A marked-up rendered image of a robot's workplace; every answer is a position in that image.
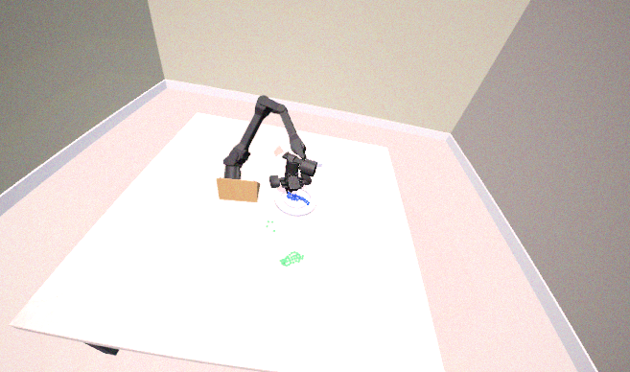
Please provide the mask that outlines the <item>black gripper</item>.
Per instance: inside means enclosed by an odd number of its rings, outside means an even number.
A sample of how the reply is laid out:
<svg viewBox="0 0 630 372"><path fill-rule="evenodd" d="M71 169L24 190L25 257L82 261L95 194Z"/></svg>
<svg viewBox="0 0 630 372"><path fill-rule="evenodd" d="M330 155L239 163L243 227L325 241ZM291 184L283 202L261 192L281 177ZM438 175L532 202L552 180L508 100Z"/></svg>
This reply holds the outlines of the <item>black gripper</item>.
<svg viewBox="0 0 630 372"><path fill-rule="evenodd" d="M285 166L285 169L286 169L286 166ZM284 173L285 177L287 176L287 174L295 175L295 174L298 174L298 171L297 172L289 172L286 169L285 173ZM268 178L270 187L271 188L278 188L278 187L280 187L280 183L281 183L282 188L285 188L286 189L286 193L288 193L287 182L285 183L285 181L284 181L285 177L280 177L279 178L278 175L270 175L269 178ZM300 176L298 178L300 178L300 180L304 180L304 185L311 185L311 183L312 183L311 177L306 175L306 174L300 174Z"/></svg>

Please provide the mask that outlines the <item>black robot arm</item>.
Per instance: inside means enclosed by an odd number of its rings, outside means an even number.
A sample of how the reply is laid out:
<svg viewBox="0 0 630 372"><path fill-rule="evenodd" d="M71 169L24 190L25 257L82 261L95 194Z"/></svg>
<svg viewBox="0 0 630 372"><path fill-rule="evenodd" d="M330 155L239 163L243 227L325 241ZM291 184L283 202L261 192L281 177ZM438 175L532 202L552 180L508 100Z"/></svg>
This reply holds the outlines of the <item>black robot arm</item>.
<svg viewBox="0 0 630 372"><path fill-rule="evenodd" d="M298 136L288 110L284 105L278 104L277 102L271 100L268 96L263 95L257 100L255 114L241 141L234 146L229 155L227 155L223 160L223 165L225 165L223 178L241 179L240 168L242 168L243 164L251 155L251 152L248 151L249 145L251 144L259 126L263 120L270 115L270 113L280 115L289 135L291 150L301 158L300 159L289 152L285 152L282 158L287 159L286 169L289 172L297 172L299 169L302 174L306 174L311 177L315 175L317 161L307 158L305 153L306 146ZM287 174L284 181L285 183L287 182L289 192L298 191L298 189L302 189L304 186L304 180L300 180L300 178L298 178L298 174Z"/></svg>

